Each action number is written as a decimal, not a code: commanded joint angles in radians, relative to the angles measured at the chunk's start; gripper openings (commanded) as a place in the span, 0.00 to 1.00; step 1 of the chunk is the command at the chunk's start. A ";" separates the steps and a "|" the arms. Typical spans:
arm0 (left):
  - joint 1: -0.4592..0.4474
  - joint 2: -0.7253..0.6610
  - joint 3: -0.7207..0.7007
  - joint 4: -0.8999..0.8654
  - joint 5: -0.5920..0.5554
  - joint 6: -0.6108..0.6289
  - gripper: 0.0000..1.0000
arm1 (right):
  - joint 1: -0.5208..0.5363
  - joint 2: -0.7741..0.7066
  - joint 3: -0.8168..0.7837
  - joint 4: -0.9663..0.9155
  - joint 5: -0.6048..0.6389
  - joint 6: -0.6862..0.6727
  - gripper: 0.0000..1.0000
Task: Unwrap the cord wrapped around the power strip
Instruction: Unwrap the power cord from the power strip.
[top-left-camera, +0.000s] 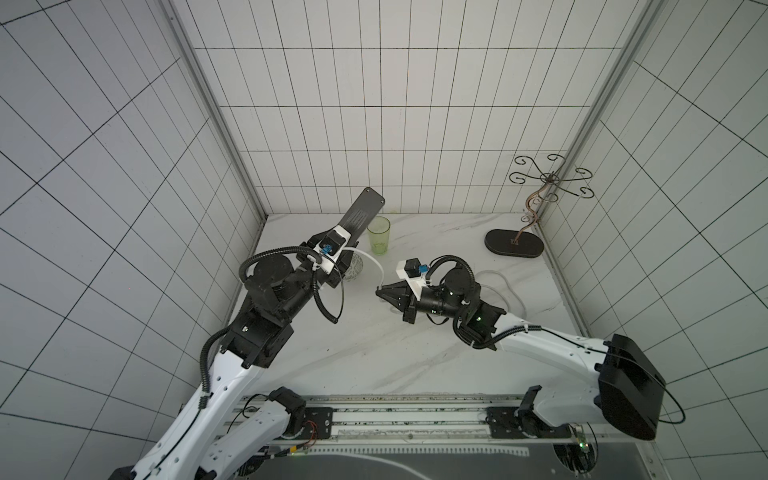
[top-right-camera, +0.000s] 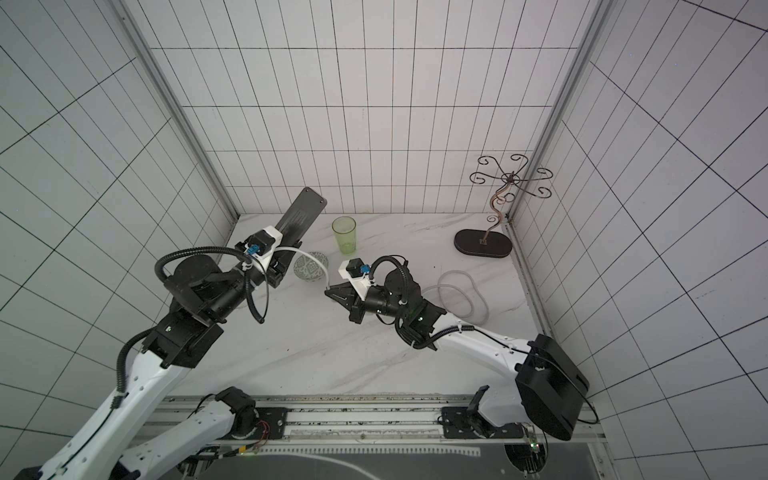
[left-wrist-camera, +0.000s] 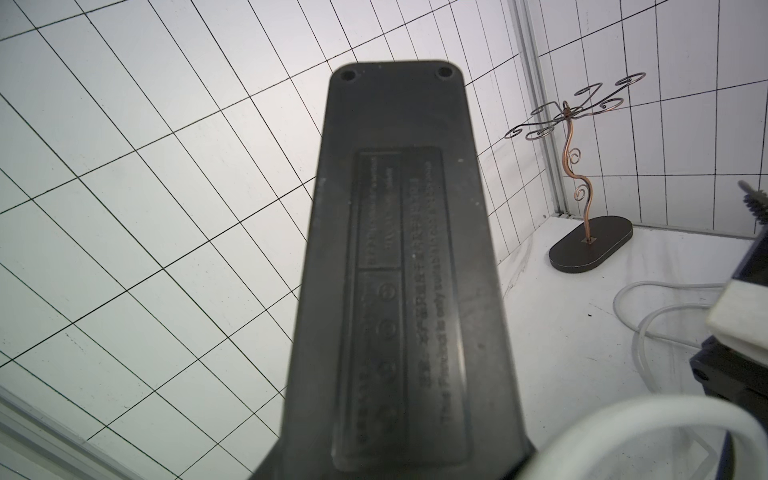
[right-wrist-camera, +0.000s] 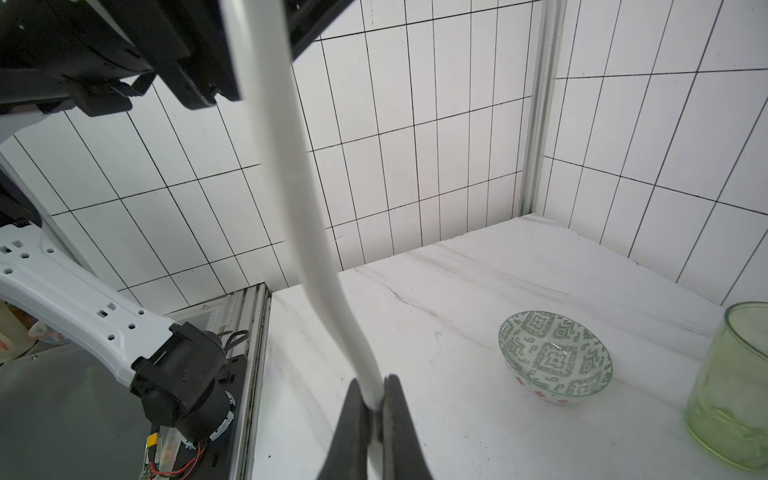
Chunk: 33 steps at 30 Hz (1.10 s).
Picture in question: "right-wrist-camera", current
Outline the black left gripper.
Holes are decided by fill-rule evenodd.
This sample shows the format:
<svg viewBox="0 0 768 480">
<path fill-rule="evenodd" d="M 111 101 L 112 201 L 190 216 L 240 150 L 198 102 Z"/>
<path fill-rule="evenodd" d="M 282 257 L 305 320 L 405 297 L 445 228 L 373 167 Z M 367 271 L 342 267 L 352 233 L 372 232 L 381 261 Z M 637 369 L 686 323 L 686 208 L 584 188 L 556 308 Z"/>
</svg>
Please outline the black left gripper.
<svg viewBox="0 0 768 480">
<path fill-rule="evenodd" d="M 4 1 L 1 111 L 128 111 L 180 58 L 177 1 Z"/>
</svg>

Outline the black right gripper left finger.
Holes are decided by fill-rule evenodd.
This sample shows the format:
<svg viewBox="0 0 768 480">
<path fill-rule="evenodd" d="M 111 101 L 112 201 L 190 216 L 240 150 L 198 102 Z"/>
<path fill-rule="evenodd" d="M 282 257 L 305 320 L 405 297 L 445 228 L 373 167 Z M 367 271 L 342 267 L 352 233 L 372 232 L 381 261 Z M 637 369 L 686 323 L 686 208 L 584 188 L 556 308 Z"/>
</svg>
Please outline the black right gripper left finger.
<svg viewBox="0 0 768 480">
<path fill-rule="evenodd" d="M 359 382 L 351 381 L 318 480 L 365 480 L 371 440 L 371 411 Z"/>
</svg>

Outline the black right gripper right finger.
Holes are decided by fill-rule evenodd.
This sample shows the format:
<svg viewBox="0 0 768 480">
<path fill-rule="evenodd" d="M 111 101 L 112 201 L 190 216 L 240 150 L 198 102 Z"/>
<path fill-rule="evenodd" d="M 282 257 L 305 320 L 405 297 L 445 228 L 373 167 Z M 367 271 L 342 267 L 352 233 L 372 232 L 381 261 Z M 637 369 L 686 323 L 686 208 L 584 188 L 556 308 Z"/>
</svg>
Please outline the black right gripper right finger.
<svg viewBox="0 0 768 480">
<path fill-rule="evenodd" d="M 383 478 L 432 480 L 400 379 L 384 381 L 382 407 Z"/>
</svg>

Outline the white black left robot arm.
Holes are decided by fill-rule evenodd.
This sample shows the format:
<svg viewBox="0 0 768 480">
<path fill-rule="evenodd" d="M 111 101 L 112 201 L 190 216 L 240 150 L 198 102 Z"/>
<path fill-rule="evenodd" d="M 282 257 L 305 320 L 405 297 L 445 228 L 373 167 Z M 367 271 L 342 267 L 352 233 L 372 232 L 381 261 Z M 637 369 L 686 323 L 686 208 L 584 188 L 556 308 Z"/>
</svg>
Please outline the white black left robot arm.
<svg viewBox="0 0 768 480">
<path fill-rule="evenodd" d="M 163 81 L 190 110 L 238 100 L 215 1 L 5 1 L 1 5 L 1 131 L 78 109 L 124 113 Z M 123 299 L 69 259 L 38 209 L 1 179 L 1 298 L 84 348 L 142 403 L 154 425 L 203 444 L 236 416 L 218 382 L 220 338 Z"/>
</svg>

